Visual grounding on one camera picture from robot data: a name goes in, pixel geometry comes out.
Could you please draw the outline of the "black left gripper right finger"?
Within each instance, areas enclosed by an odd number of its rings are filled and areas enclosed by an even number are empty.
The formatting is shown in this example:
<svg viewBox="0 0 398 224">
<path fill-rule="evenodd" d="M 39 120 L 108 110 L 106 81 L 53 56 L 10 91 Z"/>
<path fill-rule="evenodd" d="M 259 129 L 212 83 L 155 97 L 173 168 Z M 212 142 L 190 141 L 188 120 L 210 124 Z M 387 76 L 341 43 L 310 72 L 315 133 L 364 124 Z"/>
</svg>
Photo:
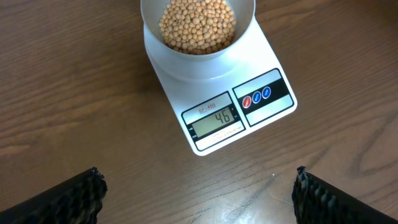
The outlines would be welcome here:
<svg viewBox="0 0 398 224">
<path fill-rule="evenodd" d="M 397 220 L 366 205 L 328 182 L 297 168 L 292 191 L 299 224 L 397 224 Z"/>
</svg>

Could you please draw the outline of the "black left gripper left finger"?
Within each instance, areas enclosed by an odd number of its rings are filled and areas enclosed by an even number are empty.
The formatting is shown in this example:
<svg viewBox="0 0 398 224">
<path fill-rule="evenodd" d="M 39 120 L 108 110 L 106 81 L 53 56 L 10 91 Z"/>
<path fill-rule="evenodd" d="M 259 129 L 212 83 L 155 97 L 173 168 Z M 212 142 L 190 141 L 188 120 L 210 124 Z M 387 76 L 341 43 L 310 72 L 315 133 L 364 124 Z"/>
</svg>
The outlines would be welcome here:
<svg viewBox="0 0 398 224">
<path fill-rule="evenodd" d="M 92 167 L 1 212 L 1 223 L 96 224 L 108 191 L 104 175 Z"/>
</svg>

